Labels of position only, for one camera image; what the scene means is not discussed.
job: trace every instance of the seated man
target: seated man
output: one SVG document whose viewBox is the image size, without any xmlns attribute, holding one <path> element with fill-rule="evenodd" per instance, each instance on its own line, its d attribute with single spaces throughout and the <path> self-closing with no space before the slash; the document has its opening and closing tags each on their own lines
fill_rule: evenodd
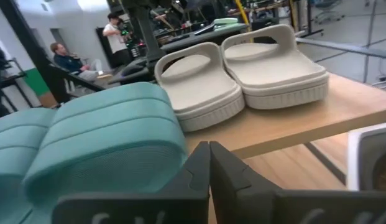
<svg viewBox="0 0 386 224">
<path fill-rule="evenodd" d="M 104 77 L 104 75 L 102 75 L 103 71 L 100 60 L 95 59 L 90 65 L 83 65 L 81 59 L 78 58 L 77 55 L 69 54 L 66 48 L 59 43 L 51 44 L 50 50 L 55 53 L 55 56 L 53 57 L 55 63 L 74 75 L 78 75 L 90 82 L 95 81 L 97 78 Z"/>
</svg>

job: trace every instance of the wooden tabletop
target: wooden tabletop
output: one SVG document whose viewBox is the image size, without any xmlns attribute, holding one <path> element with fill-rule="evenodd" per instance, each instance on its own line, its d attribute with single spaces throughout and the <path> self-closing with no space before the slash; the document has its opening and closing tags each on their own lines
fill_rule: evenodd
<svg viewBox="0 0 386 224">
<path fill-rule="evenodd" d="M 213 127 L 186 134 L 190 152 L 218 141 L 241 159 L 386 122 L 386 91 L 337 75 L 325 100 L 278 110 L 246 108 Z"/>
</svg>

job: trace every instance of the white wall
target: white wall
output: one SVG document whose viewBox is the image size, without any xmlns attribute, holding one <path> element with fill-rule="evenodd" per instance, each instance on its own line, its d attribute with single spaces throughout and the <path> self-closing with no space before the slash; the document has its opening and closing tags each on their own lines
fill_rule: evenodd
<svg viewBox="0 0 386 224">
<path fill-rule="evenodd" d="M 10 58 L 10 57 L 11 57 L 11 55 L 10 55 L 9 52 L 7 51 L 7 49 L 6 49 L 5 45 L 4 45 L 4 43 L 2 43 L 1 40 L 0 40 L 0 48 L 1 48 L 1 49 L 3 50 L 3 52 L 5 53 L 6 58 Z"/>
<path fill-rule="evenodd" d="M 30 28 L 35 28 L 48 46 L 55 40 L 50 28 L 57 28 L 58 24 L 51 11 L 45 12 L 40 5 L 39 0 L 23 0 L 19 1 L 19 9 L 21 10 L 25 20 Z M 25 51 L 23 45 L 14 33 L 10 23 L 6 20 L 4 14 L 0 10 L 0 42 L 2 48 L 7 52 L 8 59 L 15 57 L 20 63 L 23 70 L 30 70 L 35 68 L 30 57 Z M 17 68 L 9 69 L 10 73 L 18 72 Z M 35 95 L 34 91 L 22 80 L 17 80 L 18 84 L 22 88 L 23 92 L 27 95 L 33 106 L 39 106 L 40 102 Z M 3 89 L 3 92 L 11 99 L 19 110 L 29 108 L 21 94 L 16 87 L 10 86 Z"/>
<path fill-rule="evenodd" d="M 98 58 L 109 64 L 95 29 L 104 27 L 110 10 L 106 0 L 54 0 L 48 4 L 56 17 L 69 51 L 81 58 Z"/>
</svg>

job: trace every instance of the textured sole edge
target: textured sole edge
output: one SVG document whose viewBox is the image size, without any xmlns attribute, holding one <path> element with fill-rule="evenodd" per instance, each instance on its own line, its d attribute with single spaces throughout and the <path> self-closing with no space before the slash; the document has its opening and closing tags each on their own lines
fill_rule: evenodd
<svg viewBox="0 0 386 224">
<path fill-rule="evenodd" d="M 227 105 L 195 118 L 179 120 L 179 123 L 184 132 L 197 131 L 233 117 L 242 111 L 244 107 L 245 101 L 241 94 L 237 99 Z"/>
<path fill-rule="evenodd" d="M 272 96 L 244 95 L 249 107 L 260 110 L 286 108 L 324 99 L 328 94 L 328 82 L 303 90 Z"/>
</svg>

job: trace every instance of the yellow pole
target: yellow pole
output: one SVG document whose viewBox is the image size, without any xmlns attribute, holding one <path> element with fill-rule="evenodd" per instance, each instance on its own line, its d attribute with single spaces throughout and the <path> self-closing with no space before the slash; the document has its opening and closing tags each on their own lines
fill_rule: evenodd
<svg viewBox="0 0 386 224">
<path fill-rule="evenodd" d="M 290 14 L 291 14 L 291 19 L 292 19 L 292 24 L 293 24 L 293 30 L 295 32 L 298 32 L 298 28 L 299 28 L 299 25 L 298 25 L 298 21 L 296 19 L 296 8 L 295 8 L 295 5 L 293 4 L 293 1 L 292 0 L 289 0 L 289 6 L 290 6 Z"/>
<path fill-rule="evenodd" d="M 241 13 L 241 16 L 242 16 L 242 20 L 244 20 L 244 23 L 249 26 L 249 21 L 248 21 L 247 15 L 245 14 L 244 7 L 242 6 L 240 0 L 236 0 L 236 3 L 237 3 L 237 6 L 238 6 L 238 9 L 240 10 L 240 13 Z"/>
</svg>

